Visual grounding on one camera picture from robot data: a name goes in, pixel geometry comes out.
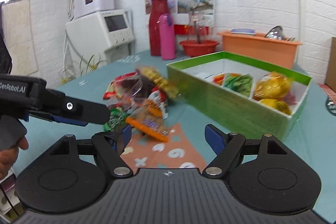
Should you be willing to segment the person left hand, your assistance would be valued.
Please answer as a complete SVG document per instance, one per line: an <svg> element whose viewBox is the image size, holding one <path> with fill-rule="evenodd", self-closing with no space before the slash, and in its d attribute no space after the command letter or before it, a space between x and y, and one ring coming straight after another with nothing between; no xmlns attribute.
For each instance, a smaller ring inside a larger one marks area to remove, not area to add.
<svg viewBox="0 0 336 224"><path fill-rule="evenodd" d="M8 150L3 150L0 153L0 178L4 179L11 167L14 165L18 158L19 150L27 150L29 143L25 137L23 137L17 145Z"/></svg>

